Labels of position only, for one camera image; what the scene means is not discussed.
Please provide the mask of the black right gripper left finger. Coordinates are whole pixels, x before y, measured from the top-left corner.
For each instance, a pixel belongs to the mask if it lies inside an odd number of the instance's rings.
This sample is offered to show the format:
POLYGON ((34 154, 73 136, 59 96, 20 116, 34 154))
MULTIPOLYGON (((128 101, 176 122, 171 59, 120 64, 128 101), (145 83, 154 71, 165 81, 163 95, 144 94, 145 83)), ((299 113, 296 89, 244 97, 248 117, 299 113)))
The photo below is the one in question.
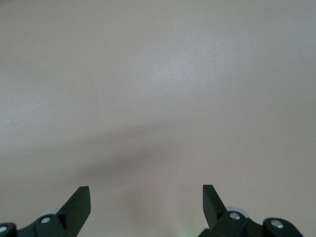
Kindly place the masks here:
POLYGON ((39 217, 17 231, 19 237, 76 237, 91 212, 90 190, 79 187, 56 214, 39 217))

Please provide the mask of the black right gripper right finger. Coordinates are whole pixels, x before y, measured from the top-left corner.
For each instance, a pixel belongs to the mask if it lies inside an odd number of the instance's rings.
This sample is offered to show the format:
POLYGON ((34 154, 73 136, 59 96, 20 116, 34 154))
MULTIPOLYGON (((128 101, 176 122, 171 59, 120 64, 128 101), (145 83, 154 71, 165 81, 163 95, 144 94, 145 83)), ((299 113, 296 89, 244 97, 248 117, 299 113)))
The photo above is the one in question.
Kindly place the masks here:
POLYGON ((238 208, 228 209, 213 185, 203 185, 203 212, 208 228, 200 237, 263 237, 263 226, 238 208))

